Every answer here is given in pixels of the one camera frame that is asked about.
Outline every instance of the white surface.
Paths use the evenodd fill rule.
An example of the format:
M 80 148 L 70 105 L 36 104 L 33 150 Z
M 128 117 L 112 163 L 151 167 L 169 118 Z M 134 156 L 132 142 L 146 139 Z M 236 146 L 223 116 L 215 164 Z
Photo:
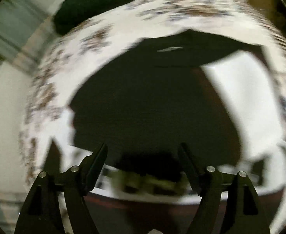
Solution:
M 270 154 L 281 143 L 283 129 L 268 71 L 256 57 L 242 51 L 203 69 L 239 130 L 243 157 L 258 161 Z
M 20 165 L 19 126 L 31 78 L 4 62 L 0 65 L 0 191 L 25 192 Z

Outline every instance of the green cloth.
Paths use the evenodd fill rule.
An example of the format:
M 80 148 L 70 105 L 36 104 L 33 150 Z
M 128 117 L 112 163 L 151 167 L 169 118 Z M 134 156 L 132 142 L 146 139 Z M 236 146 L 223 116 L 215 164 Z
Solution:
M 66 0 L 54 17 L 58 34 L 64 35 L 83 21 L 133 0 Z

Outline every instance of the dark green pillow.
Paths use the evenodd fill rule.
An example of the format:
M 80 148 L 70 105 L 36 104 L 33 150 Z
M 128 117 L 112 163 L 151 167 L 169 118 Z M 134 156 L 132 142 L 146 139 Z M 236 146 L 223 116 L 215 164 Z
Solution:
M 133 0 L 65 0 L 54 16 L 56 32 L 67 34 L 83 21 Z

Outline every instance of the screw head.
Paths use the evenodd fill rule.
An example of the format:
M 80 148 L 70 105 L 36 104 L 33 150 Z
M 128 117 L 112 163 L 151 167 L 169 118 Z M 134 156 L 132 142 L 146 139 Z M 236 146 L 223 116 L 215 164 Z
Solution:
M 241 176 L 241 177 L 246 177 L 247 176 L 247 173 L 245 173 L 245 172 L 243 172 L 243 171 L 240 171 L 239 172 L 239 176 Z
M 213 166 L 207 166 L 206 170 L 210 173 L 214 172 L 216 169 Z
M 41 173 L 39 173 L 39 177 L 44 178 L 45 176 L 47 176 L 47 173 L 46 173 L 46 172 L 41 172 Z
M 70 170 L 71 170 L 71 172 L 73 172 L 73 173 L 78 172 L 79 166 L 75 165 L 75 166 L 71 167 Z

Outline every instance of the brown floral pattern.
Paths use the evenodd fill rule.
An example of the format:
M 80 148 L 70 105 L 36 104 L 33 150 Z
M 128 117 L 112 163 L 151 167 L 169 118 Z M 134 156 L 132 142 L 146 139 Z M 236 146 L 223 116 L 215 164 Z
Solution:
M 165 0 L 160 7 L 138 13 L 138 16 L 149 20 L 161 14 L 170 14 L 169 20 L 179 20 L 189 16 L 215 17 L 230 15 L 229 8 L 220 10 L 215 6 L 214 0 Z
M 87 51 L 99 51 L 101 48 L 107 46 L 109 44 L 107 36 L 111 28 L 112 26 L 106 26 L 84 38 L 82 40 L 80 54 L 84 54 Z
M 19 132 L 19 149 L 20 149 L 20 154 L 22 157 L 22 162 L 25 162 L 25 132 L 20 131 Z
M 56 72 L 52 67 L 52 64 L 47 65 L 33 79 L 33 94 L 28 99 L 25 124 L 32 121 L 37 111 L 44 111 L 57 96 L 53 83 L 48 82 L 49 78 L 55 75 Z
M 79 32 L 83 29 L 88 28 L 89 26 L 94 26 L 97 25 L 98 23 L 100 23 L 102 20 L 94 20 L 93 18 L 89 18 L 86 21 L 83 21 L 82 23 L 80 23 L 78 26 L 74 27 L 73 29 L 71 29 L 66 35 L 64 35 L 63 39 L 67 38 L 67 37 L 71 37 L 73 36 L 76 32 Z
M 35 179 L 35 165 L 34 165 L 34 161 L 35 161 L 35 155 L 36 155 L 36 151 L 37 151 L 37 139 L 36 138 L 32 138 L 30 140 L 30 149 L 29 149 L 29 155 L 28 155 L 28 170 L 27 170 L 27 174 L 26 174 L 26 183 L 27 185 L 30 185 L 30 183 Z
M 151 3 L 153 1 L 156 1 L 156 0 L 133 0 L 133 2 L 127 5 L 127 9 L 132 10 L 132 9 L 137 8 L 140 5 Z

